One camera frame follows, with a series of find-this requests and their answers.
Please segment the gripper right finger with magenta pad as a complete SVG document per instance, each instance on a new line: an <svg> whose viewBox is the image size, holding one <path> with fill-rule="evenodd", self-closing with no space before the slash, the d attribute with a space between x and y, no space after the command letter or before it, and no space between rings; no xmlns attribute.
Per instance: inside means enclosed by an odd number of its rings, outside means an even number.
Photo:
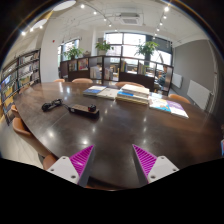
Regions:
<svg viewBox="0 0 224 224"><path fill-rule="evenodd" d="M132 147L134 164L141 186L178 171L178 168L166 156L155 156L137 145Z"/></svg>

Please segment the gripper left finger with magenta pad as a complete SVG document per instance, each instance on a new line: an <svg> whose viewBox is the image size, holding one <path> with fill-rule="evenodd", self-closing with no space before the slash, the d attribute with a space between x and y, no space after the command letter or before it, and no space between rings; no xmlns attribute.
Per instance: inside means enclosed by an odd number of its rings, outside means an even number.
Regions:
<svg viewBox="0 0 224 224"><path fill-rule="evenodd" d="M95 156L93 145L74 155L60 157L47 171L81 187L87 185Z"/></svg>

